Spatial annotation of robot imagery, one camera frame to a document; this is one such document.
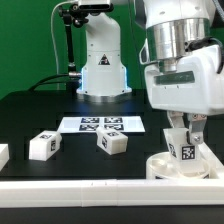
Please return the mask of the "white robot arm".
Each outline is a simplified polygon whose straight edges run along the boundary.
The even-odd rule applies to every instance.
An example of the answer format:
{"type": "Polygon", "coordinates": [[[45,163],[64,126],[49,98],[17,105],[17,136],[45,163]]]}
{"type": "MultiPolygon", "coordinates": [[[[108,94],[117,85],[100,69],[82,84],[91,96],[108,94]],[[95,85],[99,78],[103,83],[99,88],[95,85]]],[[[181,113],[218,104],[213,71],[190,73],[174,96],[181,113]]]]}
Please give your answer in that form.
{"type": "MultiPolygon", "coordinates": [[[[120,28],[107,13],[123,0],[78,0],[87,24],[87,62],[80,92],[92,98],[128,92],[120,61],[120,28]]],[[[190,118],[188,141],[203,142],[207,116],[224,113],[224,59],[209,35],[215,0],[134,0],[136,22],[146,31],[139,53],[150,105],[165,110],[171,126],[190,118]]]]}

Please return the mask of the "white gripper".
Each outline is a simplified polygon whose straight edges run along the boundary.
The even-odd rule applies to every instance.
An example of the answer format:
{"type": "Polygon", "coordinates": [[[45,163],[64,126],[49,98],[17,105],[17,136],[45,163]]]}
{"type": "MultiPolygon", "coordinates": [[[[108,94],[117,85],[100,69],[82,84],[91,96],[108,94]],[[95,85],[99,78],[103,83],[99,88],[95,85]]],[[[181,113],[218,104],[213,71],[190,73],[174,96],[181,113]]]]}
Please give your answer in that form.
{"type": "Polygon", "coordinates": [[[196,113],[187,115],[191,145],[204,142],[206,115],[224,114],[224,68],[217,73],[220,53],[218,45],[195,50],[181,58],[177,71],[170,74],[160,72],[156,65],[145,68],[149,102],[154,109],[168,111],[172,128],[184,127],[182,112],[196,113]]]}

